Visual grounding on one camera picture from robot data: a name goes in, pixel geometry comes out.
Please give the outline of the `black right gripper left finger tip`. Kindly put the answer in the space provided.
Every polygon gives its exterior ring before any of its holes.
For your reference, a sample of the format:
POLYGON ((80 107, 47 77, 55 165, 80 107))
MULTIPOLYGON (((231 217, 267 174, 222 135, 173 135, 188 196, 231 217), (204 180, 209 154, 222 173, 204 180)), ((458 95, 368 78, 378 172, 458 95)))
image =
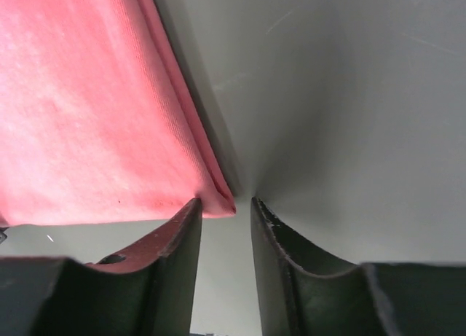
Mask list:
POLYGON ((190 200, 97 263, 1 258, 3 335, 188 335, 202 231, 190 200))

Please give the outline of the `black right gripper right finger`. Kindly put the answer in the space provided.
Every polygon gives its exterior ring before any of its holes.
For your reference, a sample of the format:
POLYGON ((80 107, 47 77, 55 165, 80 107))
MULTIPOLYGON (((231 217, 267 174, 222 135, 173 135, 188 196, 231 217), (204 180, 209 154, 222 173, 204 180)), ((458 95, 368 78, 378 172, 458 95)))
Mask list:
POLYGON ((353 264, 316 246, 258 198, 250 205, 264 335, 463 335, 463 264, 353 264))

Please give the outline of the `salmon pink t-shirt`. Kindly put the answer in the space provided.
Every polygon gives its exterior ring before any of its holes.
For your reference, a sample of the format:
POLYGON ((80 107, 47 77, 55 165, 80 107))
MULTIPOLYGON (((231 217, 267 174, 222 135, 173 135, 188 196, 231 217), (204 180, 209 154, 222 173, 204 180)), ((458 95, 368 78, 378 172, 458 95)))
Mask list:
POLYGON ((154 0, 1 0, 1 225, 235 213, 154 0))

